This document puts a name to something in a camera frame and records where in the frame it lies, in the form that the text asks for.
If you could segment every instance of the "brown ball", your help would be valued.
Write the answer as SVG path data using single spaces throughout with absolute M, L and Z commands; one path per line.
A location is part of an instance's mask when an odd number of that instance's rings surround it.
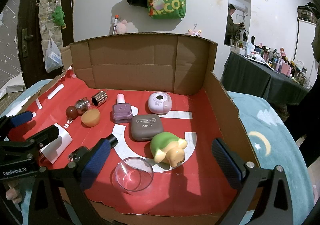
M 77 108 L 75 106 L 69 106 L 66 109 L 66 115 L 67 115 L 67 119 L 76 119 L 78 116 L 78 111 Z

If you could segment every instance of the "crescent moon pattern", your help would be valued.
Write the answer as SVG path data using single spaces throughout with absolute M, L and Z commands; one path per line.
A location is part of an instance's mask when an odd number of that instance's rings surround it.
M 256 136 L 258 138 L 260 138 L 262 140 L 262 142 L 264 143 L 264 145 L 266 146 L 266 156 L 270 154 L 271 152 L 271 145 L 270 142 L 268 141 L 268 139 L 262 135 L 261 133 L 257 132 L 257 131 L 251 131 L 248 133 L 249 136 Z
M 124 139 L 125 128 L 126 128 L 125 126 L 118 125 L 118 124 L 116 124 L 113 127 L 112 134 L 119 141 L 119 143 L 114 147 L 116 153 L 122 160 L 132 156 L 145 159 L 152 166 L 153 172 L 166 172 L 174 168 L 177 168 L 178 166 L 185 163 L 190 158 L 190 156 L 193 154 L 196 148 L 197 134 L 195 132 L 185 132 L 184 133 L 185 140 L 188 142 L 188 145 L 184 150 L 185 152 L 184 162 L 179 163 L 176 167 L 170 167 L 168 164 L 165 164 L 165 163 L 156 164 L 153 158 L 146 158 L 146 157 L 140 156 L 134 151 L 132 151 L 131 148 L 129 148 L 128 144 L 125 142 L 125 139 Z

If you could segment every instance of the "gray star wallpaper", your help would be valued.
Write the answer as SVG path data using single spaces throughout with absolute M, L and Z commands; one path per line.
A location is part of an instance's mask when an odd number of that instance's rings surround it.
M 19 75 L 17 21 L 20 0 L 9 0 L 0 14 L 0 88 Z

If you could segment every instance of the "cup rim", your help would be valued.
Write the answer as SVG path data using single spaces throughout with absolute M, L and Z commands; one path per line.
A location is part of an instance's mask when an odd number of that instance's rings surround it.
M 116 171 L 117 171 L 118 168 L 120 168 L 120 165 L 121 165 L 122 163 L 124 163 L 125 161 L 131 160 L 131 159 L 137 159 L 137 160 L 143 161 L 143 162 L 145 162 L 145 164 L 147 164 L 147 165 L 150 166 L 150 168 L 151 168 L 151 181 L 148 183 L 148 185 L 146 185 L 144 188 L 142 188 L 142 189 L 140 189 L 140 190 L 128 190 L 128 189 L 124 188 L 124 187 L 119 183 L 118 178 L 117 178 L 117 176 L 116 176 Z M 116 181 L 117 181 L 118 185 L 119 185 L 121 188 L 123 188 L 124 190 L 126 190 L 126 191 L 128 191 L 128 192 L 140 192 L 140 191 L 146 189 L 146 188 L 152 183 L 154 172 L 153 172 L 153 168 L 152 168 L 151 164 L 149 164 L 145 159 L 143 159 L 143 158 L 141 158 L 141 157 L 137 157 L 137 156 L 131 156 L 131 157 L 127 157 L 127 158 L 125 158 L 125 159 L 122 159 L 122 160 L 117 164 L 117 166 L 116 166 L 116 168 L 115 168 L 115 173 L 114 173 L 114 175 L 115 175 L 115 178 L 116 178 Z

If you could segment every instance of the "blue gripper pad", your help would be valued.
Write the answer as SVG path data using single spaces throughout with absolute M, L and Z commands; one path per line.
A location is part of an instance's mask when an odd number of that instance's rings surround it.
M 233 162 L 229 154 L 224 150 L 218 139 L 212 141 L 211 151 L 216 158 L 220 168 L 222 169 L 225 177 L 227 178 L 230 186 L 233 189 L 239 190 L 241 185 L 241 172 Z
M 81 172 L 80 188 L 82 191 L 89 189 L 99 175 L 111 150 L 109 140 L 105 140 L 89 159 Z
M 10 124 L 12 128 L 20 126 L 32 119 L 33 115 L 31 111 L 23 112 L 19 115 L 16 115 L 10 119 Z

